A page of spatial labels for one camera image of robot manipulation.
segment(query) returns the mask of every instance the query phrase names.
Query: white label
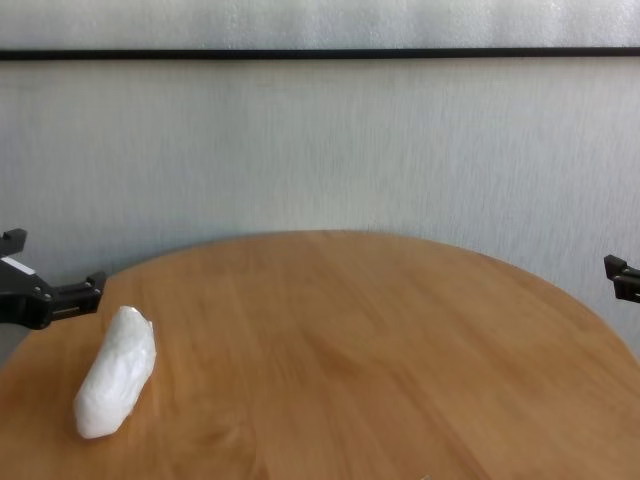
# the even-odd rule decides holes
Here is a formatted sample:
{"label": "white label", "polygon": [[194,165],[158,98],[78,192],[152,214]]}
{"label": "white label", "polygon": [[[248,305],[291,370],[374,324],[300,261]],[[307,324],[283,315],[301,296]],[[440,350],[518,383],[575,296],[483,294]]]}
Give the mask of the white label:
{"label": "white label", "polygon": [[7,265],[11,265],[13,268],[20,270],[22,273],[26,273],[27,275],[34,275],[36,273],[33,268],[29,268],[11,257],[2,257],[0,258],[0,260],[2,260]]}

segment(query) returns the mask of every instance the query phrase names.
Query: black horizontal line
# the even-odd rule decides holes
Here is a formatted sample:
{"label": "black horizontal line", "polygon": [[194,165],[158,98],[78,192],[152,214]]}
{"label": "black horizontal line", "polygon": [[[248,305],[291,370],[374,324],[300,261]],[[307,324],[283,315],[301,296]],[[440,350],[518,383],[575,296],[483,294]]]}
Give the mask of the black horizontal line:
{"label": "black horizontal line", "polygon": [[374,60],[499,57],[636,57],[640,47],[399,48],[342,50],[3,50],[0,61]]}

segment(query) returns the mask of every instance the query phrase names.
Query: white plastic bag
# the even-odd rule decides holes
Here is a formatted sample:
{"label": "white plastic bag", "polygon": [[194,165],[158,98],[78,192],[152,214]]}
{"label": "white plastic bag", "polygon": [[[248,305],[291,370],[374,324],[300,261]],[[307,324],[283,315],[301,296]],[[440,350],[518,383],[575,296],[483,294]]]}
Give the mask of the white plastic bag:
{"label": "white plastic bag", "polygon": [[73,404],[80,435],[97,438],[120,428],[151,375],[155,358],[151,322],[135,308],[121,307]]}

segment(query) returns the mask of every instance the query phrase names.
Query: white wall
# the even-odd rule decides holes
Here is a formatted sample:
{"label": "white wall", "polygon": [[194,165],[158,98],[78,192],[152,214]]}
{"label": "white wall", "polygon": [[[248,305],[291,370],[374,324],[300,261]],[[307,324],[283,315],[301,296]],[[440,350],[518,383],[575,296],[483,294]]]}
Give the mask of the white wall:
{"label": "white wall", "polygon": [[68,280],[212,239],[400,232],[519,265],[640,353],[640,63],[0,64],[0,228]]}

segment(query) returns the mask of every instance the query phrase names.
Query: round wooden table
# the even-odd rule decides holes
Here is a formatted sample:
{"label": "round wooden table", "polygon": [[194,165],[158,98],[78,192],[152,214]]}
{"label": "round wooden table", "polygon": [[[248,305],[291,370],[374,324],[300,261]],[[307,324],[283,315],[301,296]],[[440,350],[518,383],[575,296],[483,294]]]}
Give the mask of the round wooden table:
{"label": "round wooden table", "polygon": [[[110,437],[72,400],[111,316],[158,356]],[[293,233],[113,277],[100,313],[32,333],[0,372],[7,479],[640,479],[640,369],[604,322],[494,259]]]}

